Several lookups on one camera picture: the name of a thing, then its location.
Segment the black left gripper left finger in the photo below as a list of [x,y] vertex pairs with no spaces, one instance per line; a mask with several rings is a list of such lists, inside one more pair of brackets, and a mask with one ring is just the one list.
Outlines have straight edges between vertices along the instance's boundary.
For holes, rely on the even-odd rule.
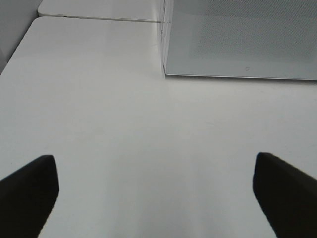
[[40,156],[0,181],[0,236],[37,238],[59,194],[54,156]]

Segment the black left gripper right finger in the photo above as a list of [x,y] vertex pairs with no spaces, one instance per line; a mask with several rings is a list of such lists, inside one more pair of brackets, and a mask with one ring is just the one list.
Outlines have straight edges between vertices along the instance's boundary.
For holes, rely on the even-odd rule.
[[253,192],[278,238],[317,236],[317,181],[279,157],[256,157]]

